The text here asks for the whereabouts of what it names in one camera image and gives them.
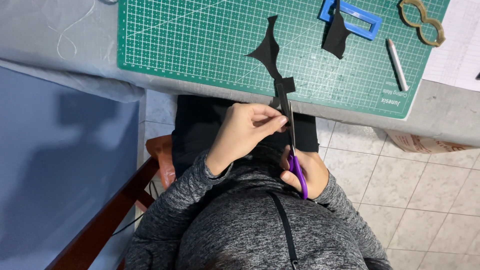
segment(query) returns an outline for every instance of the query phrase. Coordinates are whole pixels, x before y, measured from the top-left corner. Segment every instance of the hand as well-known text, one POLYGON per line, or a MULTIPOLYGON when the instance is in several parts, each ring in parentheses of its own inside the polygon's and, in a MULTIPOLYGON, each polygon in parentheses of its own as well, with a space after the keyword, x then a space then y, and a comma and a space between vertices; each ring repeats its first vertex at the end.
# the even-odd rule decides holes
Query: hand
POLYGON ((288 118, 264 104, 233 104, 228 110, 205 164, 219 175, 230 163, 246 156, 275 131, 285 131, 288 118))
MULTIPOLYGON (((289 153, 290 146, 286 146, 280 159, 280 167, 285 171, 280 174, 280 178, 301 192, 299 179, 292 172, 288 171, 290 167, 287 161, 289 153)), ((328 184, 328 169, 318 153, 302 152, 295 149, 295 154, 297 155, 299 164, 303 170, 305 182, 307 183, 308 198, 315 199, 320 196, 328 184)))

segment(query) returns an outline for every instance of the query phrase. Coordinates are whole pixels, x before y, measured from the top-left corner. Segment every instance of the purple scissors handle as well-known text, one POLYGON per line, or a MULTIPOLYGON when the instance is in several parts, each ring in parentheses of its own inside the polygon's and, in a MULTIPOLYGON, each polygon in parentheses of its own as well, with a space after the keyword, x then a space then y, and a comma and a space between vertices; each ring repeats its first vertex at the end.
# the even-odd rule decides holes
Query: purple scissors handle
POLYGON ((307 182, 305 182, 305 177, 303 176, 300 164, 299 164, 299 159, 297 156, 293 154, 292 151, 290 151, 290 154, 288 155, 288 164, 290 165, 288 170, 292 172, 300 181, 300 186, 301 186, 301 198, 306 199, 308 197, 308 190, 307 190, 307 182))

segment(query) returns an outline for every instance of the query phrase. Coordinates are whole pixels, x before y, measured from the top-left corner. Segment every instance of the blue rectangular mold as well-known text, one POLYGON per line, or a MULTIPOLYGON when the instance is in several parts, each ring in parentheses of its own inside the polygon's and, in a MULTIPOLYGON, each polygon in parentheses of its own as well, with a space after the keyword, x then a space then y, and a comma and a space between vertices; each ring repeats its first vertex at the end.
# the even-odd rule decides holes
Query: blue rectangular mold
MULTIPOLYGON (((331 23, 333 21, 333 16, 328 14, 328 10, 330 7, 336 8, 336 0, 325 0, 322 6, 322 10, 318 15, 318 18, 322 21, 331 23)), ((350 32, 364 37, 368 40, 373 40, 377 35, 378 29, 380 29, 380 24, 382 23, 382 19, 378 16, 375 16, 371 13, 368 13, 364 10, 357 8, 356 6, 352 6, 349 3, 340 1, 340 11, 345 12, 347 14, 352 15, 355 18, 359 18, 362 21, 368 22, 371 24, 369 31, 353 25, 351 23, 345 22, 345 28, 348 29, 350 32)))

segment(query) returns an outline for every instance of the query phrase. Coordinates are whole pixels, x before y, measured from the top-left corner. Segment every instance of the zipper pull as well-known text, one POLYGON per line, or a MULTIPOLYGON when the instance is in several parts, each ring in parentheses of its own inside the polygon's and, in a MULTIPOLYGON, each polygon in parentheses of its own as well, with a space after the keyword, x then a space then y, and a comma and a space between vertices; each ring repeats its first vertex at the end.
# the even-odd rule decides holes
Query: zipper pull
POLYGON ((299 262, 297 260, 292 261, 293 270, 298 270, 299 269, 298 265, 299 265, 299 262))

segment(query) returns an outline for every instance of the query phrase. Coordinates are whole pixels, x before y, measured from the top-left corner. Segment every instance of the cutting mat grid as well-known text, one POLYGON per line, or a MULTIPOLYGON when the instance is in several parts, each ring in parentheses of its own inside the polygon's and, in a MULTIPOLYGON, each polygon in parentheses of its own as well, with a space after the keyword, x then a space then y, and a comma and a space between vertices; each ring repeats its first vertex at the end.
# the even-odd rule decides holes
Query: cutting mat grid
MULTIPOLYGON (((263 40, 267 17, 278 14, 277 66, 284 77, 294 77, 297 88, 290 99, 404 118, 431 47, 400 21, 397 1, 348 3, 382 17, 383 22, 374 41, 350 35, 339 60, 321 49, 326 23, 317 19, 322 4, 318 0, 120 0, 118 66, 273 96, 273 79, 265 67, 244 55, 263 40), (398 91, 385 46, 388 37, 395 42, 408 92, 398 91)), ((448 0, 424 4, 430 17, 442 19, 448 0)), ((407 7, 407 13, 410 20, 420 21, 413 6, 407 7)), ((352 16, 344 14, 344 18, 364 26, 352 16)), ((426 36, 435 39, 434 28, 424 27, 426 36)))

